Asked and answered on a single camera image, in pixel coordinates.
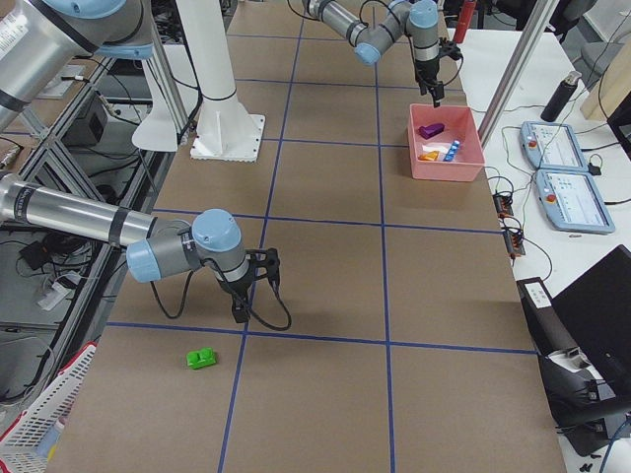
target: white basket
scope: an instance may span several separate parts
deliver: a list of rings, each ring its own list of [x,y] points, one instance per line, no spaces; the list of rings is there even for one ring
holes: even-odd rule
[[[87,344],[0,436],[0,472],[41,473],[46,469],[46,459],[35,454],[35,449],[57,419],[70,413],[96,350],[94,343]]]

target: computer monitor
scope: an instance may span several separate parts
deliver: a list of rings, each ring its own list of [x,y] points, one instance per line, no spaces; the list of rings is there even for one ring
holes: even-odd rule
[[[631,252],[615,247],[552,306],[616,395],[630,395]]]

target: pink bin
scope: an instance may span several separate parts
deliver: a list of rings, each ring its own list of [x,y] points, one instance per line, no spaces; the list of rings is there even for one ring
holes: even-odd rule
[[[419,126],[433,123],[444,123],[445,131],[426,140],[417,130]],[[407,136],[410,143],[412,177],[415,179],[469,182],[475,179],[484,166],[484,154],[468,106],[441,105],[433,108],[431,105],[413,103],[410,105]],[[454,140],[460,141],[460,148],[452,162],[418,159],[424,154],[424,145],[449,146]]]

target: green toy brick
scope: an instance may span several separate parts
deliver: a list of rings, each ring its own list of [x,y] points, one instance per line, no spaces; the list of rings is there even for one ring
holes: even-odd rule
[[[195,350],[194,352],[188,352],[186,354],[186,364],[192,370],[210,367],[216,363],[217,358],[212,348],[202,348],[201,350]]]

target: white desk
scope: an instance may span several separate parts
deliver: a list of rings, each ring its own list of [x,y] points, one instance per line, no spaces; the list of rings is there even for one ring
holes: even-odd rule
[[[461,46],[465,62],[460,71],[460,79],[469,106],[474,110],[482,111],[474,113],[478,125],[484,116],[483,111],[488,108],[495,94],[519,38],[520,33],[517,32],[473,30],[467,33],[465,43]],[[571,70],[573,66],[554,35],[544,34],[513,92],[507,110],[522,105],[545,105],[558,83]],[[582,89],[583,86],[579,87],[574,98]],[[581,104],[587,96],[587,92],[582,93],[574,107],[572,103],[569,103],[561,112],[558,121],[572,125],[577,132],[602,124],[597,121],[586,121],[581,115]],[[487,166],[497,168],[501,175],[513,182],[516,189],[528,184],[528,174],[533,173],[533,169],[522,155],[518,141],[519,130],[512,128],[505,130],[509,157],[513,165],[526,172],[520,172],[509,166],[507,152],[503,146],[502,129],[506,126],[519,127],[527,120],[539,120],[542,110],[541,106],[505,112],[484,150]],[[582,148],[595,148],[616,141],[607,126],[578,136]],[[602,198],[605,201],[617,201],[631,197],[631,163],[622,148],[614,146],[598,153],[604,162],[602,176],[596,177],[596,184]],[[496,172],[488,169],[487,175],[496,175]],[[495,188],[497,181],[497,179],[491,180],[492,189]],[[500,182],[499,188],[506,190],[508,186],[506,182]],[[558,232],[552,228],[538,202],[534,184],[524,205],[526,193],[527,191],[521,191],[514,195],[513,208],[521,222],[524,221],[526,215],[526,237],[541,245],[552,259],[553,271],[545,283],[552,296],[556,296],[565,289],[618,244],[624,243],[631,247],[631,218],[629,218],[631,204],[608,207],[616,226],[615,233],[608,236],[572,234]],[[526,256],[518,258],[513,268],[515,279],[544,277],[549,267],[547,259],[541,251],[528,242],[525,245]],[[560,438],[559,441],[563,447],[568,472],[577,471],[584,463],[594,463],[592,471],[597,471],[599,460],[579,457],[565,438]],[[631,465],[631,440],[621,440],[616,443],[607,462],[606,472],[628,473],[629,465]]]

